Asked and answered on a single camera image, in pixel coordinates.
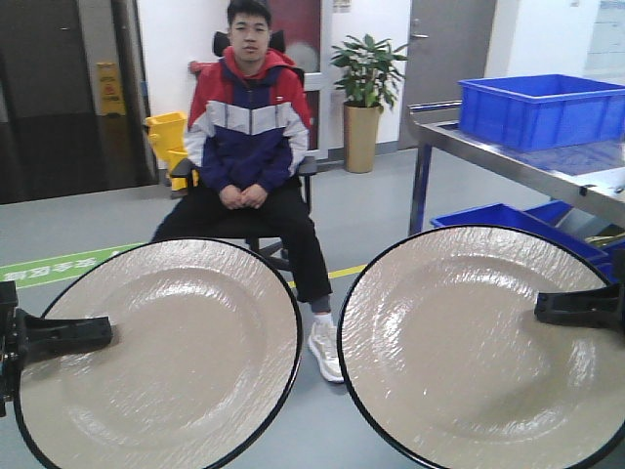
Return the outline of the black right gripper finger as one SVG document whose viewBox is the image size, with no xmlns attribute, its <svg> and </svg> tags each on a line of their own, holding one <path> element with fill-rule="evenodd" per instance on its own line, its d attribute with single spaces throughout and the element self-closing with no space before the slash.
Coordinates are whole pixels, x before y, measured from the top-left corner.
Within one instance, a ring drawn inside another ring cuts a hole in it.
<svg viewBox="0 0 625 469">
<path fill-rule="evenodd" d="M 534 315 L 548 324 L 606 328 L 623 333 L 624 284 L 613 283 L 603 288 L 575 292 L 540 292 Z"/>
</svg>

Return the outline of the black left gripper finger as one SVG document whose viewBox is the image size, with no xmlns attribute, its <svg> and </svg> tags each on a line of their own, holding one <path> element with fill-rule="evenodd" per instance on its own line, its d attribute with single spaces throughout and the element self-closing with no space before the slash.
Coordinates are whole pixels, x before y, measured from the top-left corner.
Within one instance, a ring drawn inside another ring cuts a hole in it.
<svg viewBox="0 0 625 469">
<path fill-rule="evenodd" d="M 112 337 L 108 317 L 54 320 L 19 312 L 19 363 L 94 352 L 108 346 Z"/>
</svg>

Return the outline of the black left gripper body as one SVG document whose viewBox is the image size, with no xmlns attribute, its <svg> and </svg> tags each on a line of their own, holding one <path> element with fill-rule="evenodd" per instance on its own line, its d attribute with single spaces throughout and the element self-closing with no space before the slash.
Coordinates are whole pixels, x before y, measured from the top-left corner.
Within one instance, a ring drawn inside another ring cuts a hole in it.
<svg viewBox="0 0 625 469">
<path fill-rule="evenodd" d="M 17 393 L 20 372 L 16 310 L 19 304 L 16 283 L 1 282 L 1 416 L 7 415 L 6 404 Z"/>
</svg>

